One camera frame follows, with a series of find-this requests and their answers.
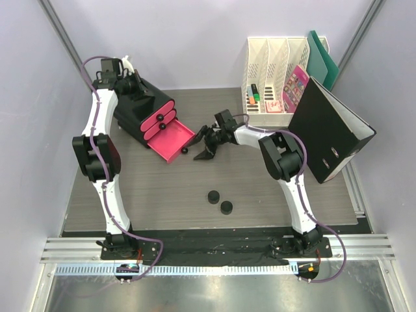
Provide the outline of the black drawer cabinet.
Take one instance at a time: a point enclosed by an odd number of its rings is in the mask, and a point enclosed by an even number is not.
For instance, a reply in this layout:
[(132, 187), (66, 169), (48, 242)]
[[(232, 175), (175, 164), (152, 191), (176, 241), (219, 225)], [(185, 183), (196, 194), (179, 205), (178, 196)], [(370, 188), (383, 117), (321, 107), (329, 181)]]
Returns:
[(118, 125), (148, 148), (148, 141), (144, 140), (144, 134), (140, 130), (141, 123), (159, 110), (165, 103), (172, 99), (162, 90), (143, 79), (139, 83), (137, 91), (116, 91), (118, 104), (114, 111), (114, 117)]

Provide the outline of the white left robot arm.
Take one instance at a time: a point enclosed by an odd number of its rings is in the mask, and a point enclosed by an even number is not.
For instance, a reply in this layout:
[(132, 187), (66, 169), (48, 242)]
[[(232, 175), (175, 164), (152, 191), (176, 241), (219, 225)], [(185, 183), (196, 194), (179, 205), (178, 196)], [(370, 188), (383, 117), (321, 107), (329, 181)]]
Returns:
[(84, 176), (93, 184), (105, 215), (106, 234), (101, 246), (102, 259), (132, 259), (138, 254), (120, 192), (121, 157), (110, 138), (112, 119), (120, 95), (139, 89), (140, 77), (129, 57), (100, 56), (101, 70), (87, 85), (92, 91), (92, 106), (81, 135), (72, 147)]

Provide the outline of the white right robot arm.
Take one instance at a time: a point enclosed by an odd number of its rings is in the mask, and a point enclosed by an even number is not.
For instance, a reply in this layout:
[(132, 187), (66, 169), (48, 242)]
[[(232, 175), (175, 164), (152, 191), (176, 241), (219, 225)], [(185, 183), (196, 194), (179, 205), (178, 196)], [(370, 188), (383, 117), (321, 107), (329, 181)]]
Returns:
[(222, 144), (249, 146), (261, 152), (268, 174), (276, 180), (285, 196), (291, 216), (295, 252), (307, 257), (322, 242), (322, 228), (315, 218), (304, 184), (306, 149), (297, 136), (286, 130), (272, 131), (251, 126), (244, 115), (238, 122), (229, 110), (215, 114), (212, 126), (204, 125), (187, 143), (191, 147), (204, 141), (205, 148), (194, 160), (211, 160)]

